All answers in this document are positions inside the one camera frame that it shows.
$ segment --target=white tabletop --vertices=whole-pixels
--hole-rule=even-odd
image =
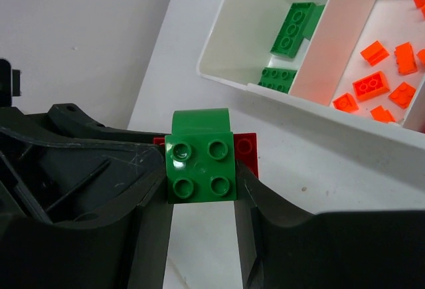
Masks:
[[[171,132],[175,110],[228,107],[234,132],[258,134],[261,181],[297,206],[423,209],[420,150],[196,74],[220,2],[171,0],[129,128]],[[169,262],[189,288],[241,288],[233,203],[176,205]]]

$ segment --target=white container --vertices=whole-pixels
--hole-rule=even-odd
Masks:
[[[311,41],[303,41],[293,60],[271,55],[291,4],[308,1],[326,3]],[[376,40],[390,56],[370,67],[360,51]],[[205,78],[425,148],[425,136],[404,130],[425,128],[424,67],[417,60],[417,73],[397,73],[394,48],[405,42],[412,43],[415,53],[425,48],[425,20],[413,0],[223,0],[197,70]],[[298,70],[289,94],[257,85],[266,66]],[[352,82],[379,70],[391,91],[403,81],[417,88],[408,109],[399,108],[387,95],[358,103],[360,109],[353,114],[333,108],[336,97],[354,94]],[[389,109],[401,127],[373,121],[370,110],[378,105]]]

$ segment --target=green block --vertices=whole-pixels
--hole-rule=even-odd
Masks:
[[[236,200],[233,133],[165,136],[168,203]]]
[[[310,20],[304,28],[303,37],[307,40],[311,40],[313,36],[314,30],[316,30],[316,26],[320,20],[320,16],[323,12],[325,5],[318,5],[311,14]]]
[[[287,94],[296,74],[296,70],[286,68],[264,68],[258,85]]]
[[[173,114],[173,134],[222,132],[230,132],[228,108],[175,111]]]
[[[294,58],[304,39],[304,28],[315,8],[316,4],[312,2],[292,3],[291,9],[286,15],[284,24],[270,52],[276,55]]]

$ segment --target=green lego brick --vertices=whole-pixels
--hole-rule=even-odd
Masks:
[[[168,203],[236,200],[233,133],[165,136]]]
[[[320,16],[324,8],[325,8],[325,5],[318,5],[313,10],[310,20],[308,21],[303,31],[303,37],[306,38],[307,40],[311,40],[311,37],[313,36],[314,30],[316,30],[316,26],[319,23]]]
[[[258,85],[287,94],[290,91],[296,74],[296,70],[288,70],[285,68],[264,68]]]
[[[228,108],[175,111],[172,134],[230,132]]]
[[[304,39],[304,28],[315,8],[316,4],[312,2],[292,3],[270,52],[294,58]]]

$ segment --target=red block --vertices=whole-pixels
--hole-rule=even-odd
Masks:
[[[153,143],[159,146],[165,146],[165,138],[153,138]]]
[[[234,158],[243,161],[258,178],[257,134],[233,134]]]

